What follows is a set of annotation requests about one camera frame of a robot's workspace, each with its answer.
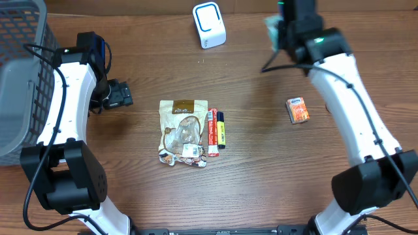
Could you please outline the teal tissue pack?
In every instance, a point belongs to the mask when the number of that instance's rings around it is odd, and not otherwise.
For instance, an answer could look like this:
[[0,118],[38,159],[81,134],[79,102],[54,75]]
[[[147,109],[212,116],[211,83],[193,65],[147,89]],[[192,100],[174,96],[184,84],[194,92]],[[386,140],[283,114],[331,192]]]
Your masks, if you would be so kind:
[[268,31],[268,36],[272,42],[272,51],[279,50],[279,23],[283,21],[280,15],[273,15],[265,18],[265,25]]

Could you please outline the orange tissue pack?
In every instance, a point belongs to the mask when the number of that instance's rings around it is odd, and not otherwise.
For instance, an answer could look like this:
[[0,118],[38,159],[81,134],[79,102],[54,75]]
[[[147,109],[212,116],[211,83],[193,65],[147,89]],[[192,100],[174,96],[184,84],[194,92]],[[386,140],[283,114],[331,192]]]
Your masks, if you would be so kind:
[[310,119],[310,115],[302,97],[288,99],[286,106],[292,124],[303,123]]

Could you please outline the red snack stick packet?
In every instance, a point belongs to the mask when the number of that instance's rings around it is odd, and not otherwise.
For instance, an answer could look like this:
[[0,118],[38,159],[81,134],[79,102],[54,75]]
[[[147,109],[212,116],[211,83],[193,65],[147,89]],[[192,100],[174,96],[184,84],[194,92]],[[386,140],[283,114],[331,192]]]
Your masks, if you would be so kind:
[[208,109],[208,156],[219,157],[217,146],[217,109]]

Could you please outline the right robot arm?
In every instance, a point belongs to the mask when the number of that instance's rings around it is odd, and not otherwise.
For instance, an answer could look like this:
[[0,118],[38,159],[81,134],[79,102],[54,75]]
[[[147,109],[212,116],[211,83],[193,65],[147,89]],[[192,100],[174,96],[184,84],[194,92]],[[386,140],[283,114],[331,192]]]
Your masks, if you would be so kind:
[[346,145],[350,167],[332,178],[334,198],[307,234],[347,234],[375,210],[411,192],[417,154],[405,151],[368,95],[353,52],[337,28],[325,28],[316,3],[282,0],[280,48],[325,100]]

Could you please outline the yellow highlighter marker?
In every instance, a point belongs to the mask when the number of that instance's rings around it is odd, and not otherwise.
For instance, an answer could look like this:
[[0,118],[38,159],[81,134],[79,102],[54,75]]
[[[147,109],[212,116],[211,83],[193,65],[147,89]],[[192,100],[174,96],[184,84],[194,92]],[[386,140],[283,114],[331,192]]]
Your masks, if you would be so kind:
[[226,148],[224,113],[217,112],[217,145],[219,149]]

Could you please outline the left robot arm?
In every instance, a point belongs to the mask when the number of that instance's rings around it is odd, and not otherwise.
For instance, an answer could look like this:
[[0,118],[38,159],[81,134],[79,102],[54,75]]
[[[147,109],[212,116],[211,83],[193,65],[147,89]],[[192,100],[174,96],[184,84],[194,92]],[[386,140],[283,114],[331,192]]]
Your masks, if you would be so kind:
[[112,52],[95,32],[79,33],[76,46],[52,50],[54,90],[36,146],[23,148],[20,164],[29,182],[23,220],[45,231],[80,220],[94,234],[137,234],[133,220],[107,195],[102,165],[86,144],[90,113],[130,106],[129,86],[108,80]]

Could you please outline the brown snack pouch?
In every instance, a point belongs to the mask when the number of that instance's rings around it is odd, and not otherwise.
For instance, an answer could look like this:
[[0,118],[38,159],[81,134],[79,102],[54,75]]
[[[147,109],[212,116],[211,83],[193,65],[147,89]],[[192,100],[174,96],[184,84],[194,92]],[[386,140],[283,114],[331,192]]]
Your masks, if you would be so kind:
[[158,157],[162,163],[206,166],[207,154],[202,145],[202,134],[207,112],[208,102],[204,100],[159,103],[161,141]]

